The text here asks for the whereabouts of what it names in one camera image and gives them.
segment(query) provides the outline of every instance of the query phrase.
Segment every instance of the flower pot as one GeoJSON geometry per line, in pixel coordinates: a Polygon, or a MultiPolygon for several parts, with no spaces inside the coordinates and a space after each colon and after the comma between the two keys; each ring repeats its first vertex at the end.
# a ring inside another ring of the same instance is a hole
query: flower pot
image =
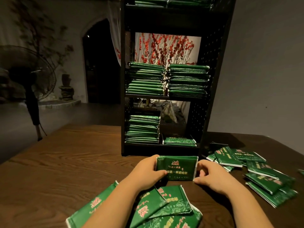
{"type": "Polygon", "coordinates": [[[69,74],[63,74],[61,76],[61,80],[62,80],[62,86],[70,86],[70,75],[69,74]]]}

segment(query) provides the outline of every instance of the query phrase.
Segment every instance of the dark doorway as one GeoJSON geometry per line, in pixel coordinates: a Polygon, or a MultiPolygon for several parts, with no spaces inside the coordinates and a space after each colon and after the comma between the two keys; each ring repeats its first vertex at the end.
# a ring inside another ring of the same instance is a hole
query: dark doorway
{"type": "Polygon", "coordinates": [[[108,19],[96,23],[82,38],[89,103],[120,103],[120,65],[108,19]]]}

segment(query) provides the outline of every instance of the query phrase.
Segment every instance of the white curtain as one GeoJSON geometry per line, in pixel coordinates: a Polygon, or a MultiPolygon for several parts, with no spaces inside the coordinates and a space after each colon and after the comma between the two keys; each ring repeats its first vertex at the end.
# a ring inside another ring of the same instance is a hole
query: white curtain
{"type": "Polygon", "coordinates": [[[120,2],[108,1],[107,18],[110,23],[110,32],[119,65],[120,62],[120,2]]]}

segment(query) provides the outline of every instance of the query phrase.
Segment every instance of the floor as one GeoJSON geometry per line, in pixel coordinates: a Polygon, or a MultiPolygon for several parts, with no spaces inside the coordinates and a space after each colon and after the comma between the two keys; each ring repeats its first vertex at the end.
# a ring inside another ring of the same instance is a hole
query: floor
{"type": "MultiPolygon", "coordinates": [[[[119,115],[119,105],[81,103],[62,109],[40,110],[40,122],[50,134],[69,123],[119,126],[119,115]]],[[[17,103],[0,105],[0,128],[0,164],[37,142],[27,108],[17,103]]]]}

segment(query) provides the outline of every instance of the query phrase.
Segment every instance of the gray wall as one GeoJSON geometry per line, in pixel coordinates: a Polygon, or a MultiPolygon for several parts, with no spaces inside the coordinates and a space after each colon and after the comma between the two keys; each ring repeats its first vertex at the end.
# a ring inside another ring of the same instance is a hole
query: gray wall
{"type": "Polygon", "coordinates": [[[304,154],[304,0],[237,0],[208,131],[304,154]]]}

